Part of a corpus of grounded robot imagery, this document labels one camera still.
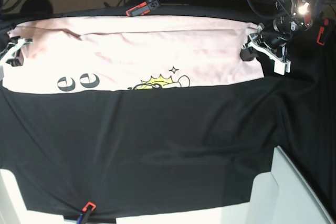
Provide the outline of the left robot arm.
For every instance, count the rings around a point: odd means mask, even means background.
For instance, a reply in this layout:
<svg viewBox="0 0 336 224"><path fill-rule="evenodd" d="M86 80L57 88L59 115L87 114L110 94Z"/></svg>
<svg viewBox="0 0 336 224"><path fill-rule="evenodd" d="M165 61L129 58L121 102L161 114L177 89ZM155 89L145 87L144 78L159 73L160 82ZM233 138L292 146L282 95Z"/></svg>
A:
<svg viewBox="0 0 336 224"><path fill-rule="evenodd" d="M252 0L246 1L255 14L271 19L272 23L266 26L260 23L256 32L248 35L240 52L241 60L252 61L263 53L274 62L274 73L289 73L291 61L287 57L286 44L311 27L310 3L306 0L273 0L278 13L266 16L254 8Z"/></svg>

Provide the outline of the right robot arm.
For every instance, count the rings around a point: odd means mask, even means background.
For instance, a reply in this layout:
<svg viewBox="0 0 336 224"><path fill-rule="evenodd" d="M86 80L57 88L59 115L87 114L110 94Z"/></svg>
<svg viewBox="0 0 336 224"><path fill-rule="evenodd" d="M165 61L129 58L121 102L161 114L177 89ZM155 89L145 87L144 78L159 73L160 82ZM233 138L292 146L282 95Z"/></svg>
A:
<svg viewBox="0 0 336 224"><path fill-rule="evenodd" d="M4 67L6 64L11 66L21 66L23 63L18 57L22 46L29 45L33 42L32 39L22 38L21 36L10 37L9 32L16 28L15 23L6 23L4 14L13 11L22 0L16 2L9 8L5 8L10 0L1 0L1 81L5 77Z"/></svg>

